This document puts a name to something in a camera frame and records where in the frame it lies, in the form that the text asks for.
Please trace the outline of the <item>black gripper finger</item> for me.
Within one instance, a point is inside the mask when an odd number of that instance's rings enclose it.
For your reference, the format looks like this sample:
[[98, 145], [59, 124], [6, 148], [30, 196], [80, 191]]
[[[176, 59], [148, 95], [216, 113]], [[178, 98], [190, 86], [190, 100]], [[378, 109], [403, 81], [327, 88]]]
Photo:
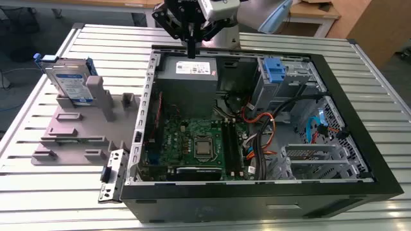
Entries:
[[238, 22], [235, 20], [219, 20], [204, 28], [194, 24], [191, 30], [191, 58], [195, 59], [198, 48], [206, 44], [208, 47], [234, 48], [238, 46]]
[[170, 36], [174, 39], [182, 40], [182, 44], [187, 48], [187, 56], [192, 59], [192, 37], [188, 33], [188, 24], [187, 22], [175, 21], [168, 15], [168, 8], [166, 4], [159, 4], [154, 8], [152, 18], [158, 24], [167, 31]]

